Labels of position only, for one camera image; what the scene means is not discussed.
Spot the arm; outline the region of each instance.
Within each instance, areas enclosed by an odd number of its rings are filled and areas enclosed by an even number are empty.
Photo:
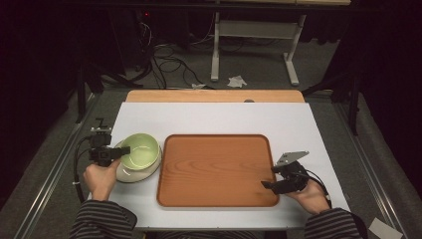
[[[70,238],[131,238],[134,224],[130,223],[127,216],[131,216],[133,221],[134,215],[130,215],[118,204],[108,201],[119,163],[119,160],[115,160],[109,167],[95,164],[87,167],[84,179],[92,194],[92,200],[82,204]]]
[[[304,210],[312,214],[305,226],[305,238],[362,238],[353,215],[343,209],[330,209],[322,188],[312,181],[298,192],[286,194],[294,198]]]

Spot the person's left hand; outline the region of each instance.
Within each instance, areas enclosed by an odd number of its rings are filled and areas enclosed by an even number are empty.
[[[116,170],[120,159],[111,163],[109,167],[91,164],[84,172],[85,183],[92,194],[93,200],[106,201],[114,188]]]

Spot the striped sleeve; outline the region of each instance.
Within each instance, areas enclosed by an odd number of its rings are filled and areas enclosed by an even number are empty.
[[[351,214],[341,208],[334,208],[308,219],[305,238],[362,238]]]
[[[88,200],[81,205],[70,238],[131,238],[129,220],[118,204]]]

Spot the person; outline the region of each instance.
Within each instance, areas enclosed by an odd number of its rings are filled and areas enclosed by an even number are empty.
[[[108,200],[115,185],[116,169],[120,160],[109,167],[91,164],[84,172],[84,180],[92,194],[78,212],[70,232],[70,238],[131,238],[136,224],[135,216],[127,209]],[[287,193],[312,216],[305,225],[305,238],[367,238],[363,222],[357,216],[341,208],[331,209],[325,200],[322,188],[309,180],[302,191]],[[191,232],[167,232],[159,238],[186,238]],[[218,234],[200,238],[222,238]],[[258,238],[254,232],[235,232],[230,238]]]

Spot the tray rim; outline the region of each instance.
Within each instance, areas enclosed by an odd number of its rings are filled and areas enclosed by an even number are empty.
[[[275,200],[275,202],[273,204],[265,205],[265,206],[262,206],[262,205],[248,205],[248,206],[247,205],[245,205],[245,206],[243,206],[243,205],[242,206],[233,206],[233,205],[227,205],[227,206],[224,206],[224,205],[172,206],[172,205],[166,205],[165,203],[162,203],[159,200],[159,197],[158,196],[159,196],[160,187],[161,187],[161,183],[160,182],[161,182],[161,178],[162,178],[162,175],[163,175],[162,172],[164,170],[163,165],[165,164],[165,153],[166,153],[167,142],[169,140],[171,140],[172,138],[174,138],[174,137],[190,137],[190,136],[193,136],[193,137],[250,137],[250,136],[260,137],[261,139],[263,139],[266,142],[267,150],[269,152],[269,160],[270,160],[270,163],[271,164],[274,163],[273,156],[271,154],[270,141],[268,140],[268,138],[265,135],[263,135],[261,133],[174,133],[174,134],[171,134],[164,141],[163,153],[162,153],[162,159],[161,159],[161,165],[160,165],[160,169],[159,169],[159,172],[160,173],[159,173],[158,185],[157,185],[157,192],[156,192],[156,196],[155,197],[156,197],[156,201],[158,202],[158,204],[160,206],[162,206],[162,207],[183,207],[183,208],[189,208],[189,207],[190,208],[198,208],[198,207],[206,207],[206,208],[208,208],[208,207],[225,207],[225,208],[227,208],[227,207],[274,207],[274,206],[276,206],[280,202],[280,195],[276,194],[275,196],[277,197],[277,200]],[[274,182],[277,180],[275,174],[272,174],[272,180]]]

